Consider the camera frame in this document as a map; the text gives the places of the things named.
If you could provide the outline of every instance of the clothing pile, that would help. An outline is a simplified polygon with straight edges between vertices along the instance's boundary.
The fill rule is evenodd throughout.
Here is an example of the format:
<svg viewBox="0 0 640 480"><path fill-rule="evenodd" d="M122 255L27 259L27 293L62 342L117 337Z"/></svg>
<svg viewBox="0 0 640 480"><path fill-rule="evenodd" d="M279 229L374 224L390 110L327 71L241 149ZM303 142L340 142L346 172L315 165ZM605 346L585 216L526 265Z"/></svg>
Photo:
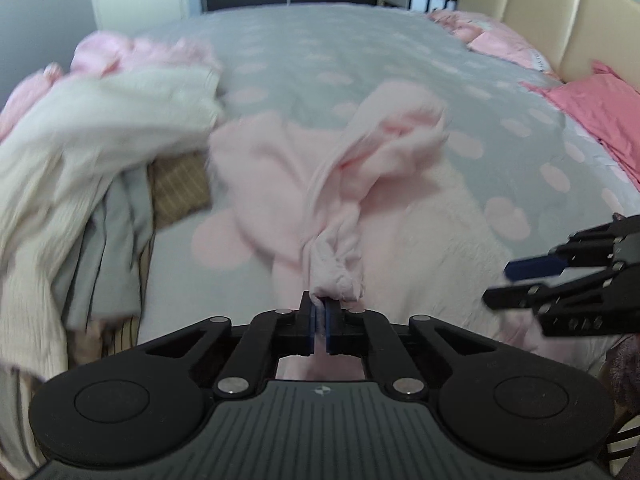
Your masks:
<svg viewBox="0 0 640 480"><path fill-rule="evenodd" d="M43 460L40 381L135 344L154 229L209 205L221 71L203 46L98 32L0 114L0 463L15 478Z"/></svg>

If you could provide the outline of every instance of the gray folded cloth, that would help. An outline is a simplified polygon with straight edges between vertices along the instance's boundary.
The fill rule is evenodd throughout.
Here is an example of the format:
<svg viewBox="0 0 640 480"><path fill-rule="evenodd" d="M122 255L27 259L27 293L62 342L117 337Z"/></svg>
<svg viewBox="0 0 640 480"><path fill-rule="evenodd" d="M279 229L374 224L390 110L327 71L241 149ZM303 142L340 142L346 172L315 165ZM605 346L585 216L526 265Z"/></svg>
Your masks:
<svg viewBox="0 0 640 480"><path fill-rule="evenodd" d="M146 166L118 175L52 285L65 327L140 316L138 259L153 233Z"/></svg>

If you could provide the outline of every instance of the white knit sweater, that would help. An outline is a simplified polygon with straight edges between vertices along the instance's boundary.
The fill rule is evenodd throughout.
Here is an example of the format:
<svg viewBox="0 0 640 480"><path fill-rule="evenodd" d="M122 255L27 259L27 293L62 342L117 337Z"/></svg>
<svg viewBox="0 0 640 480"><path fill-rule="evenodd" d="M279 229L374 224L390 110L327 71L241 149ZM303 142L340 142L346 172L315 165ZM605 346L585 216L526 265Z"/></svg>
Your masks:
<svg viewBox="0 0 640 480"><path fill-rule="evenodd" d="M0 364L66 370L52 279L117 173L204 145L218 79L201 66L71 78L0 144Z"/></svg>

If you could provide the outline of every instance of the round black pad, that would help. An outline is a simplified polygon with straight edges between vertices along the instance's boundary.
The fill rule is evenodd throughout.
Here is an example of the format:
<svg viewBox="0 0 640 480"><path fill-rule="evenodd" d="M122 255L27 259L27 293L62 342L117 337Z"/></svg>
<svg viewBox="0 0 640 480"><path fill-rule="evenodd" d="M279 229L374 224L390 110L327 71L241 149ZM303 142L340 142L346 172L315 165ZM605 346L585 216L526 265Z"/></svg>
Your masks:
<svg viewBox="0 0 640 480"><path fill-rule="evenodd" d="M204 416L177 361L143 352L82 366L44 384L30 407L43 453L77 466L119 467L175 449Z"/></svg>
<svg viewBox="0 0 640 480"><path fill-rule="evenodd" d="M149 392L130 381L91 384L76 397L76 410L94 422L124 422L145 411Z"/></svg>
<svg viewBox="0 0 640 480"><path fill-rule="evenodd" d="M516 349L460 359L439 399L445 425L464 444L524 467L586 458L613 421L612 400L596 379Z"/></svg>
<svg viewBox="0 0 640 480"><path fill-rule="evenodd" d="M494 396L498 406L523 418L549 418L569 402L562 386L539 377L507 379L495 387Z"/></svg>

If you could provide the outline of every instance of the logo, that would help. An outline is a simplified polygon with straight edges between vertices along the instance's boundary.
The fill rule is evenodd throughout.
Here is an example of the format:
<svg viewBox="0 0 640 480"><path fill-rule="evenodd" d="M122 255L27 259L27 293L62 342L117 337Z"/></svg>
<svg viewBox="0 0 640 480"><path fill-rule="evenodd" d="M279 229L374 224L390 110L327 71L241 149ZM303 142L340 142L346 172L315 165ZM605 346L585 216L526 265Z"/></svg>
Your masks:
<svg viewBox="0 0 640 480"><path fill-rule="evenodd" d="M328 386L324 386L324 384L322 386L318 386L315 390L314 393L318 394L321 397L324 397L325 395L328 395L332 392L333 390L331 388L329 388Z"/></svg>

